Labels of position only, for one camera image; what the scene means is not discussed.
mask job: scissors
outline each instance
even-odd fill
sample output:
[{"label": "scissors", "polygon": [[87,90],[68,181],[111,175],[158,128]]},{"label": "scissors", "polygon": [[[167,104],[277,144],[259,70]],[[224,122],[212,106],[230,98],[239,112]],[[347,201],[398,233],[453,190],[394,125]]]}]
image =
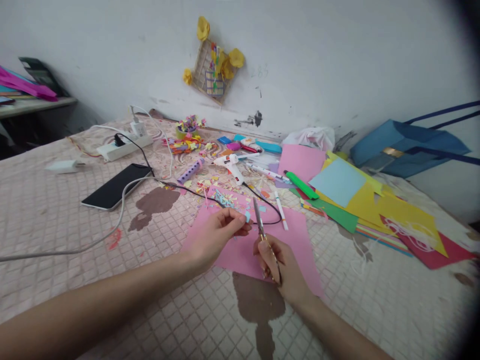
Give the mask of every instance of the scissors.
[{"label": "scissors", "polygon": [[[255,209],[255,216],[256,216],[256,223],[258,224],[258,233],[260,234],[260,241],[267,241],[267,236],[265,235],[264,231],[264,223],[262,222],[262,218],[260,217],[260,210],[259,210],[259,204],[257,203],[257,199],[254,197],[253,198],[253,208]],[[277,260],[277,256],[275,255],[272,247],[270,244],[268,244],[268,247],[271,250],[271,253],[273,254],[273,257],[275,258],[276,262],[276,267],[278,269],[278,286],[282,286],[282,274],[280,273],[280,265],[279,261]]]}]

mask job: white wall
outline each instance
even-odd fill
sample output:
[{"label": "white wall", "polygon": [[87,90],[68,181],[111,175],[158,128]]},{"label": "white wall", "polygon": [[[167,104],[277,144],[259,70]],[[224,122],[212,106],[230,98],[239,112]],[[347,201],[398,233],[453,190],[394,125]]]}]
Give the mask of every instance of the white wall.
[{"label": "white wall", "polygon": [[[125,115],[128,104],[236,129],[257,110],[284,137],[307,125],[362,135],[479,97],[475,62],[455,13],[435,0],[0,0],[0,64],[44,61],[80,101],[76,132]],[[220,110],[182,82],[195,65],[199,15],[210,37],[246,64]],[[262,68],[259,77],[258,68]],[[479,120],[448,128],[480,157]],[[412,181],[464,220],[480,218],[480,170],[450,161]]]}]

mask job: hot glue gun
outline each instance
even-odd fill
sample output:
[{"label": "hot glue gun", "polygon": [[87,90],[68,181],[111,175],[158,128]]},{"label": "hot glue gun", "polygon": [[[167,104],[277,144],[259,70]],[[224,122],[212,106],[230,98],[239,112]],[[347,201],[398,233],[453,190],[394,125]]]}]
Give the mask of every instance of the hot glue gun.
[{"label": "hot glue gun", "polygon": [[235,178],[236,184],[242,185],[245,181],[244,176],[242,175],[242,173],[240,172],[236,164],[239,162],[239,159],[251,158],[258,155],[260,155],[258,152],[249,154],[249,155],[240,155],[240,156],[237,156],[235,154],[230,154],[230,155],[225,155],[225,156],[216,158],[213,161],[213,164],[227,168],[227,170]]}]

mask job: blue bag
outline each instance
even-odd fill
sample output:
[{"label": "blue bag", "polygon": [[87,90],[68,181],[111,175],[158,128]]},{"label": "blue bag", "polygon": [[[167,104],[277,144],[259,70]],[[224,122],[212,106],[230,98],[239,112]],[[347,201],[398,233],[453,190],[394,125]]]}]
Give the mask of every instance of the blue bag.
[{"label": "blue bag", "polygon": [[405,154],[387,165],[382,172],[404,179],[443,164],[450,159],[467,161],[465,159],[472,158],[462,155],[470,153],[471,150],[451,133],[438,129],[478,116],[480,111],[430,128],[411,124],[479,105],[480,101],[474,101],[416,117],[406,122],[388,120],[355,144],[350,150],[350,156],[355,165],[361,168],[370,159],[377,157],[385,148],[401,151]]}]

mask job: forearm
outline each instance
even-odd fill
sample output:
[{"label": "forearm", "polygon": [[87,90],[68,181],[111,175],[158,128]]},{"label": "forearm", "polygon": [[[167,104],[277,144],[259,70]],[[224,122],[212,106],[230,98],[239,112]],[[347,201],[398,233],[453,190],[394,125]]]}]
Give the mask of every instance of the forearm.
[{"label": "forearm", "polygon": [[0,359],[74,359],[203,270],[181,252],[59,295],[0,325]]},{"label": "forearm", "polygon": [[318,297],[312,295],[293,307],[334,359],[392,359],[330,310]]}]

